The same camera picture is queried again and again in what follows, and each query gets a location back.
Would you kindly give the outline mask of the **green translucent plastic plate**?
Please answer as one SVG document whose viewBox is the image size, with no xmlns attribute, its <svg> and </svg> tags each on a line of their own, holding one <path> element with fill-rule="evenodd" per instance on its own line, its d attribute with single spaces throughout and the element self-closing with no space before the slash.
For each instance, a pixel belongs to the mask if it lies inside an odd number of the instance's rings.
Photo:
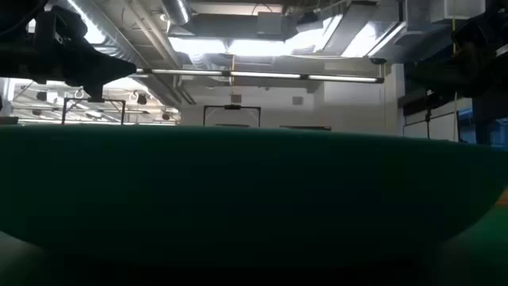
<svg viewBox="0 0 508 286">
<path fill-rule="evenodd" d="M 0 231 L 139 265 L 324 268 L 414 257 L 508 188 L 508 150 L 201 126 L 0 126 Z"/>
</svg>

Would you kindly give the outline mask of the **grey ceiling ventilation box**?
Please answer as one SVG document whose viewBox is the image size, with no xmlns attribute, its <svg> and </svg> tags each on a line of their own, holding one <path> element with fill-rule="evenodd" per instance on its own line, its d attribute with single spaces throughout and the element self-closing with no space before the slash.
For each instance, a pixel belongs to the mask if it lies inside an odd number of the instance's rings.
<svg viewBox="0 0 508 286">
<path fill-rule="evenodd" d="M 296 24 L 281 13 L 259 12 L 256 35 L 270 41 L 286 41 L 298 33 Z"/>
</svg>

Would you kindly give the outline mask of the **silver spiral ventilation duct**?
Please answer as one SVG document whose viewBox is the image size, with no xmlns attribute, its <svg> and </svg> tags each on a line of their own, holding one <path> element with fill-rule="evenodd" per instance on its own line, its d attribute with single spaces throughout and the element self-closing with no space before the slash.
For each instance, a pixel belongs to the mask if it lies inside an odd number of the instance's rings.
<svg viewBox="0 0 508 286">
<path fill-rule="evenodd" d="M 140 53 L 102 11 L 96 0 L 63 0 L 62 4 L 82 18 L 88 28 L 85 38 L 99 52 L 129 61 L 138 67 L 146 65 Z"/>
</svg>

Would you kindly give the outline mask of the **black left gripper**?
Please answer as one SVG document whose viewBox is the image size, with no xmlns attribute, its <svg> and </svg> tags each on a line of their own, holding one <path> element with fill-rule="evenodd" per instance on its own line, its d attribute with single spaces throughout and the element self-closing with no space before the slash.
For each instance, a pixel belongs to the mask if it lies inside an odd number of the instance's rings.
<svg viewBox="0 0 508 286">
<path fill-rule="evenodd" d="M 52 8 L 39 14 L 33 34 L 36 58 L 31 64 L 31 79 L 84 86 L 91 98 L 101 99 L 104 85 L 137 72 L 135 64 L 97 51 L 84 39 L 86 33 L 87 25 L 71 10 Z"/>
</svg>

